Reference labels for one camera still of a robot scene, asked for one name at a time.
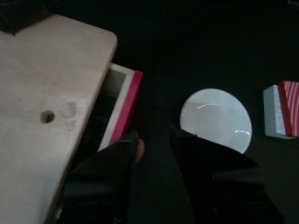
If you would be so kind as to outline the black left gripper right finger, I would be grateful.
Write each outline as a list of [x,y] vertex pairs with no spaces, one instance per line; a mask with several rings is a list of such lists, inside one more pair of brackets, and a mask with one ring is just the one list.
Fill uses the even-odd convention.
[[249,157],[176,127],[169,142],[195,224],[284,224]]

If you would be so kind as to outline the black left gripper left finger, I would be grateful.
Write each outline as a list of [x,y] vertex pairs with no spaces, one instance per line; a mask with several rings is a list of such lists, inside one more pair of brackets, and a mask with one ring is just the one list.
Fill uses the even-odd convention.
[[132,130],[69,173],[57,224],[127,224],[137,133]]

